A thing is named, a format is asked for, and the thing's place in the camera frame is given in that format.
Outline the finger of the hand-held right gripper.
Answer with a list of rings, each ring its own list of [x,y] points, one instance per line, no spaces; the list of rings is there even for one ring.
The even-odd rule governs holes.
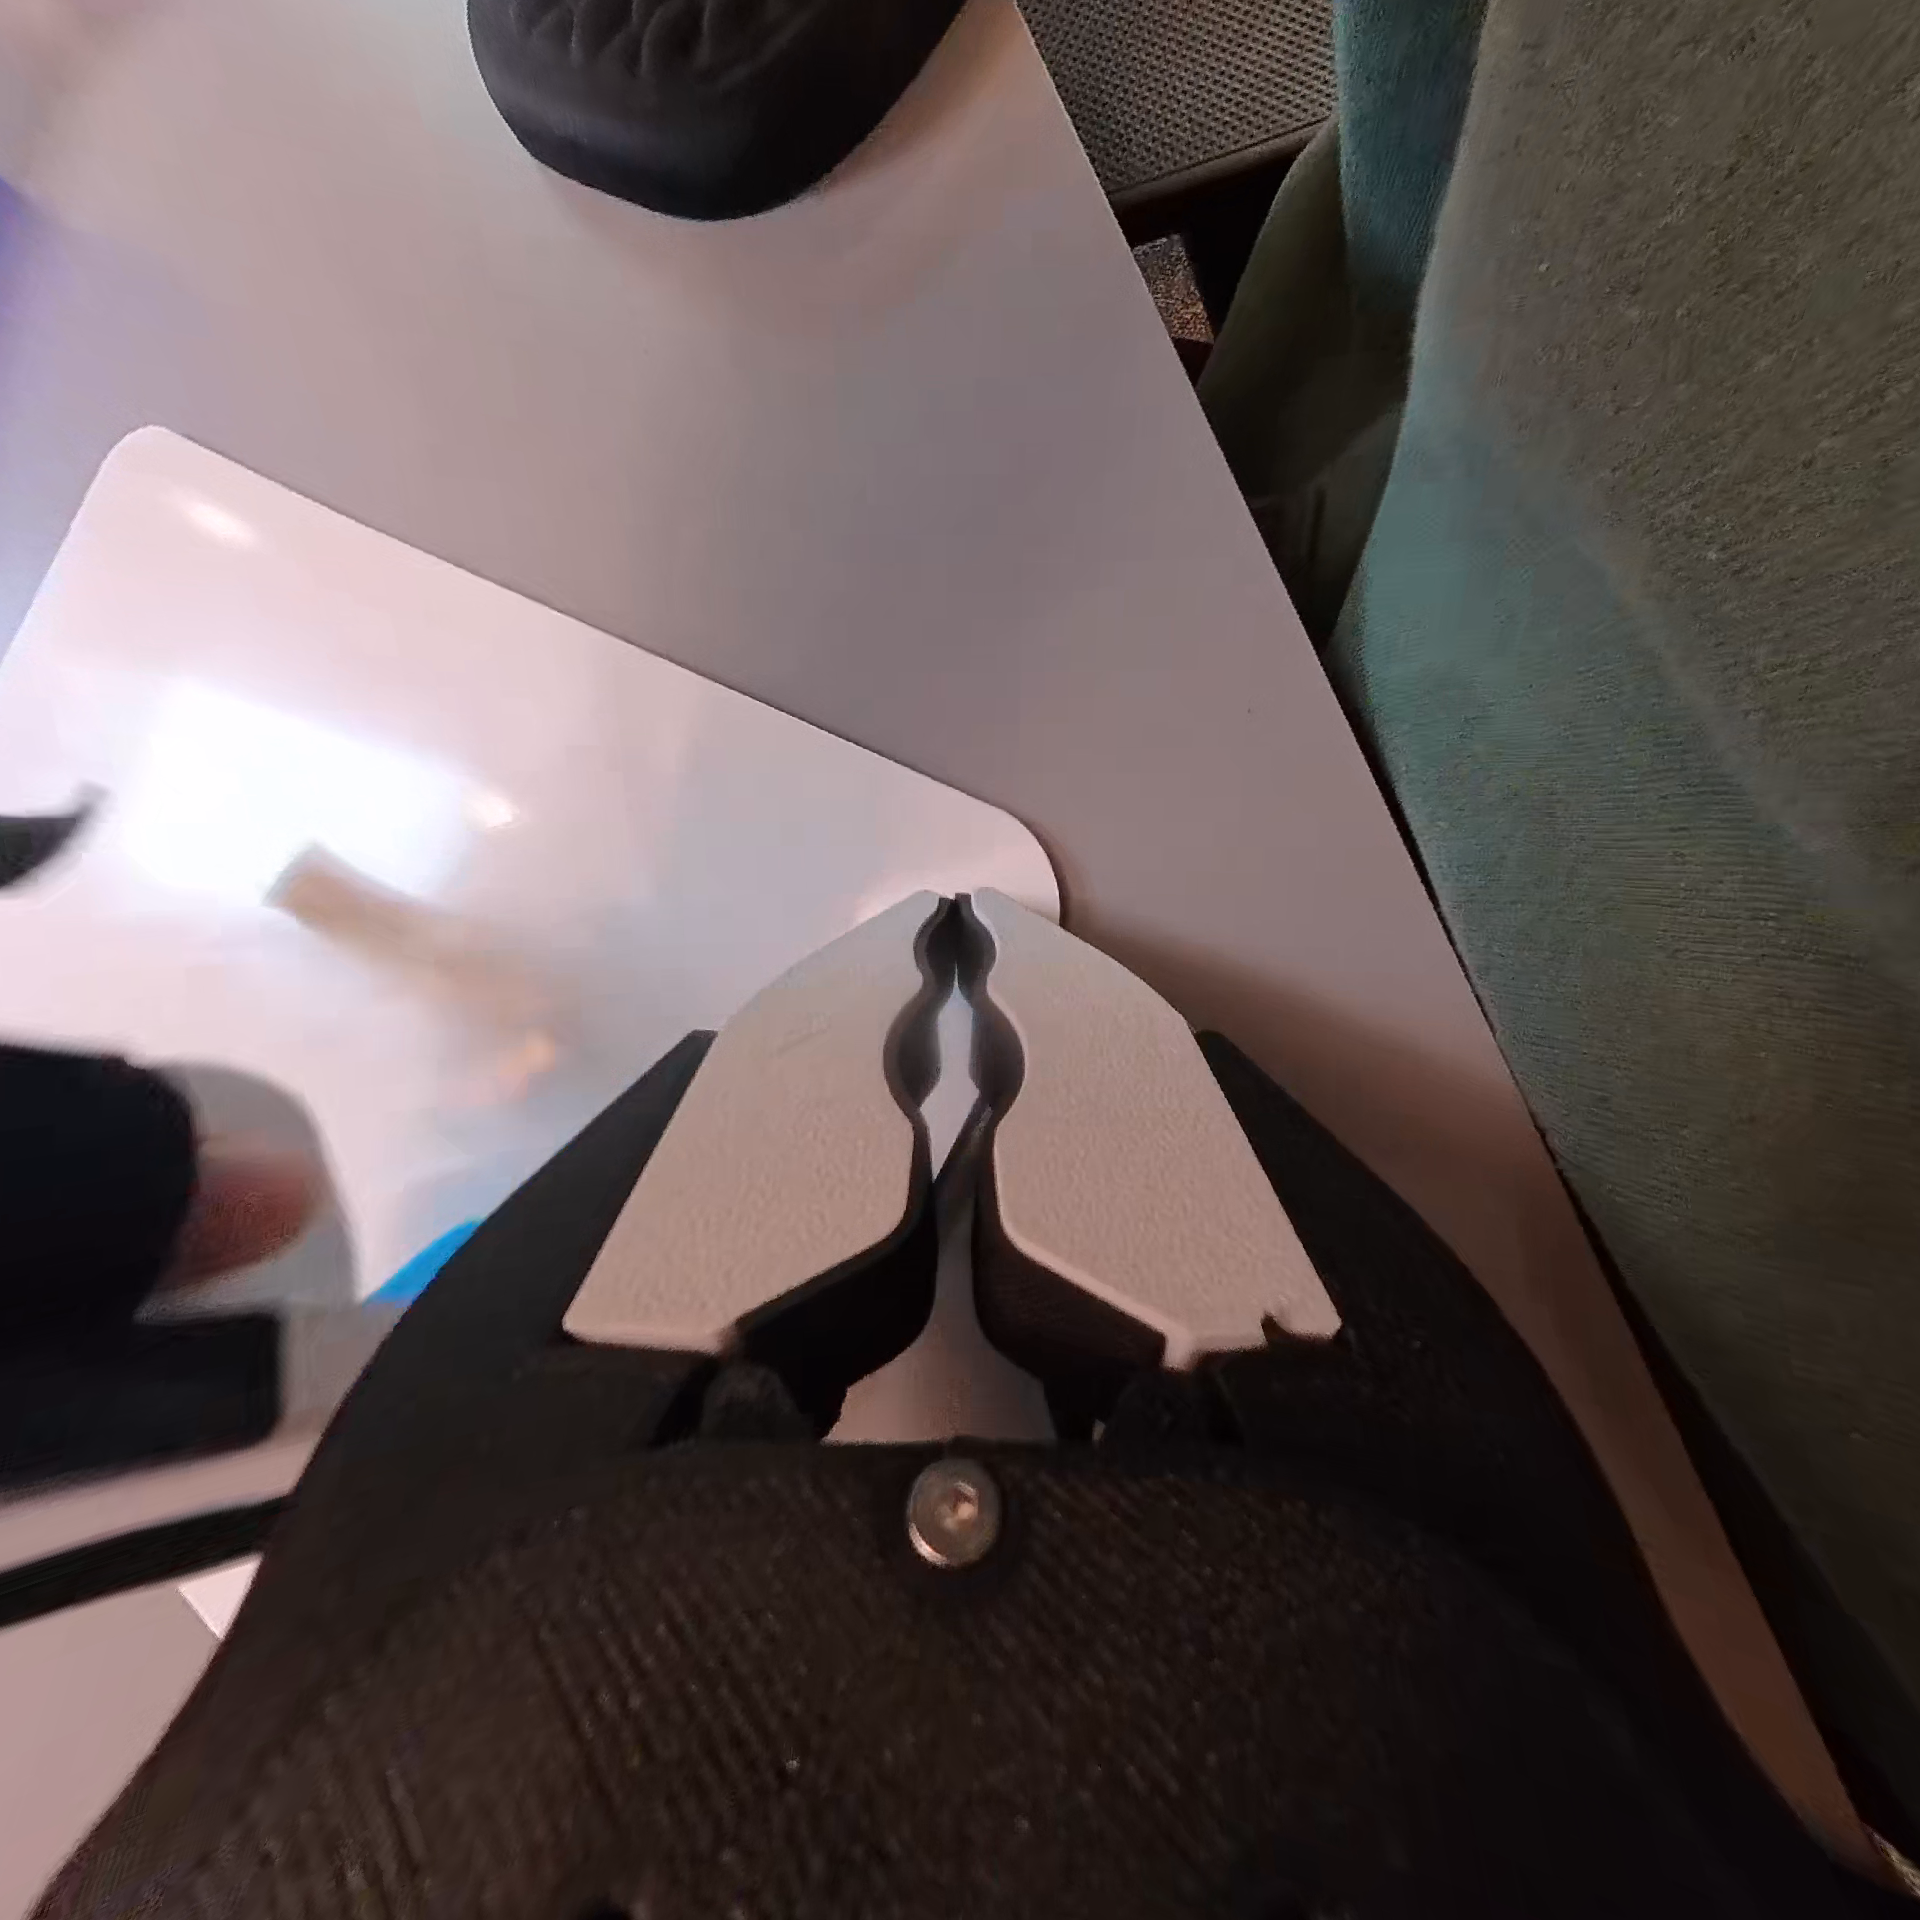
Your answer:
[[[405,1314],[403,1302],[288,1305],[278,1311],[276,1444],[312,1449]]]

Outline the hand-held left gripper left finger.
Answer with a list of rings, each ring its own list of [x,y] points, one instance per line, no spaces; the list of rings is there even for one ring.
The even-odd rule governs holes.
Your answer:
[[[947,910],[900,899],[713,1036],[566,1307],[569,1337],[725,1354],[908,1226],[931,1183]]]

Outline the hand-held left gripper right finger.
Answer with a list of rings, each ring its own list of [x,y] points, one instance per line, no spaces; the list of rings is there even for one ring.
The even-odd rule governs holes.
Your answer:
[[[1020,1281],[1193,1369],[1269,1337],[1330,1342],[1339,1311],[1184,1014],[1016,899],[972,894],[992,1095],[986,1218]]]

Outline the blue whiteboard eraser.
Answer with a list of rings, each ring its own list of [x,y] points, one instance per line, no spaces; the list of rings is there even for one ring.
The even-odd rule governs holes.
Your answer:
[[[435,1236],[425,1247],[406,1257],[384,1282],[379,1282],[370,1295],[366,1295],[364,1305],[382,1309],[394,1307],[403,1311],[409,1302],[421,1298],[448,1260],[466,1245],[480,1226],[483,1223],[478,1218],[468,1218]]]

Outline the white whiteboard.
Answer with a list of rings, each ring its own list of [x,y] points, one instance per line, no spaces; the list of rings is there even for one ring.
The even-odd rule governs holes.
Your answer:
[[[917,891],[1061,889],[1011,813],[177,431],[105,455],[5,653],[5,1041],[314,1124],[360,1302],[646,1066]],[[312,1447],[5,1495],[5,1570],[283,1495]]]

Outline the black honeycomb pad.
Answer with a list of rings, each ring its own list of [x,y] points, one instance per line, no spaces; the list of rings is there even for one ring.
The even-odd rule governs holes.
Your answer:
[[[472,60],[550,174],[697,225],[801,198],[900,102],[960,3],[468,3]]]

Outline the grey mesh chair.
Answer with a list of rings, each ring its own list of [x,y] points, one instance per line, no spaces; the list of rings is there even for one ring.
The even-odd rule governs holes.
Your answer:
[[[1337,107],[1330,3],[1021,3],[1116,211],[1294,158]]]

